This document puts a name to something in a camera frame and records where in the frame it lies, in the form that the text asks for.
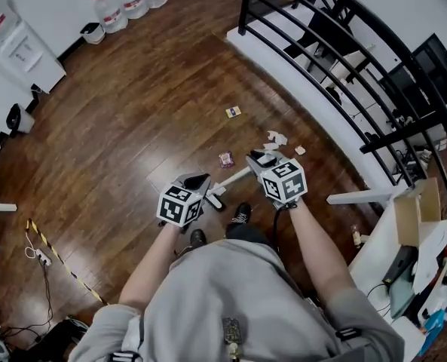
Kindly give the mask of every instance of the gray sweatshirt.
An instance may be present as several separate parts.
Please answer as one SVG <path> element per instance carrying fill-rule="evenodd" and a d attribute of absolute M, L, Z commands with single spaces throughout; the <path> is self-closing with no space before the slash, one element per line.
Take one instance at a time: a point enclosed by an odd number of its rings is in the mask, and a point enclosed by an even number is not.
<path fill-rule="evenodd" d="M 241 361 L 403 360 L 403 340 L 359 290 L 341 291 L 322 313 L 271 248 L 223 240 L 174 262 L 144 317 L 125 305 L 101 308 L 69 362 L 106 361 L 124 350 L 145 362 L 230 361 L 226 317 L 240 323 Z M 349 328 L 360 335 L 341 341 L 336 332 Z"/>

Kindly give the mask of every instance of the black shoe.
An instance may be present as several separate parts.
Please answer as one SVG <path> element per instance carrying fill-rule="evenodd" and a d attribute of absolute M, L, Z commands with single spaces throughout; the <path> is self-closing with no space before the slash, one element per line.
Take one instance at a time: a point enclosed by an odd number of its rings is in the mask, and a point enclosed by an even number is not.
<path fill-rule="evenodd" d="M 250 216 L 252 216 L 252 207 L 247 202 L 242 202 L 238 205 L 235 211 L 235 216 L 231 219 L 232 223 L 237 224 L 248 224 L 250 221 Z"/>
<path fill-rule="evenodd" d="M 207 236 L 201 229 L 195 229 L 190 235 L 190 245 L 192 247 L 201 247 L 207 244 Z"/>

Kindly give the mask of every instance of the wooden floor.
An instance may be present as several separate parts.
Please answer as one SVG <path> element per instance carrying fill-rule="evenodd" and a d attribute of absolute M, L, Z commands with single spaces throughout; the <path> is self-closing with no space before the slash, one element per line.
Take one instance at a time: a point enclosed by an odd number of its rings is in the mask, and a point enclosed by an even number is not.
<path fill-rule="evenodd" d="M 298 157 L 308 179 L 305 200 L 345 259 L 353 259 L 351 225 L 368 234 L 377 216 L 369 206 L 331 207 L 325 200 L 363 184 L 311 117 L 225 42 L 239 10 L 240 0 L 169 0 L 68 58 L 67 77 L 33 112 L 31 134 L 7 140 L 0 151 L 0 202 L 19 207 L 0 213 L 0 323 L 25 327 L 47 318 L 42 271 L 24 256 L 27 218 L 81 279 L 116 302 L 158 234 L 155 208 L 164 184 L 193 170 L 222 181 L 267 142 L 267 130 L 289 138 L 282 149 L 288 156 L 298 145 L 307 149 Z M 231 106 L 243 114 L 228 119 Z M 236 167 L 222 169 L 218 154 L 228 150 Z M 206 206 L 194 224 L 211 241 L 222 237 L 245 200 L 254 207 L 253 222 L 270 232 L 274 210 L 253 178 L 230 187 L 223 199 L 224 213 Z M 290 274 L 309 290 L 285 214 L 279 238 Z M 31 239 L 48 253 L 34 233 Z M 52 258 L 53 323 L 68 314 L 90 321 L 101 305 Z M 23 332 L 11 343 L 26 347 L 33 339 Z"/>

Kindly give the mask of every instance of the power strip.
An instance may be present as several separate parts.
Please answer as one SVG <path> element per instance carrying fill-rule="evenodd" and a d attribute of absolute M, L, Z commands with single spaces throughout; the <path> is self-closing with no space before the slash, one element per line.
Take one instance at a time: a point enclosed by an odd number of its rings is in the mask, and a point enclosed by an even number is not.
<path fill-rule="evenodd" d="M 35 255 L 42 261 L 47 267 L 52 264 L 51 259 L 49 259 L 44 252 L 41 250 L 35 250 Z"/>

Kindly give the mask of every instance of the black and yellow tape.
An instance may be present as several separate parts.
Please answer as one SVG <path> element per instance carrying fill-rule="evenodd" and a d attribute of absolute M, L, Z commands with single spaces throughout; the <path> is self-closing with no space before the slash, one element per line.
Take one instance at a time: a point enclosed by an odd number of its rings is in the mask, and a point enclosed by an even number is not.
<path fill-rule="evenodd" d="M 101 295 L 99 295 L 96 291 L 94 291 L 91 287 L 89 287 L 85 282 L 83 282 L 79 276 L 77 276 L 74 272 L 71 271 L 71 269 L 67 266 L 67 264 L 62 260 L 57 253 L 56 249 L 52 246 L 52 244 L 47 240 L 47 238 L 42 234 L 41 231 L 37 228 L 37 225 L 31 220 L 27 219 L 26 224 L 26 233 L 29 234 L 29 229 L 32 227 L 34 229 L 35 233 L 42 239 L 44 244 L 52 251 L 52 253 L 55 255 L 56 258 L 59 259 L 59 261 L 64 265 L 64 268 L 67 270 L 67 272 L 75 279 L 77 280 L 86 290 L 90 291 L 94 297 L 99 300 L 102 304 L 108 305 L 107 301 L 105 301 Z"/>

